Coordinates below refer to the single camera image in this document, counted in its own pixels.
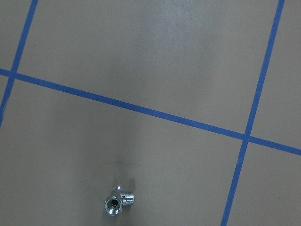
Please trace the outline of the chrome threaded pipe fitting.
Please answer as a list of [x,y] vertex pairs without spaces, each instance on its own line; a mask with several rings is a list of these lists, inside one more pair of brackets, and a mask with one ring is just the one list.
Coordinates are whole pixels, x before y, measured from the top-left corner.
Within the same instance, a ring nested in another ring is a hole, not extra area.
[[122,212],[124,207],[132,206],[134,203],[134,192],[125,191],[121,186],[115,186],[104,202],[104,209],[108,215],[116,216]]

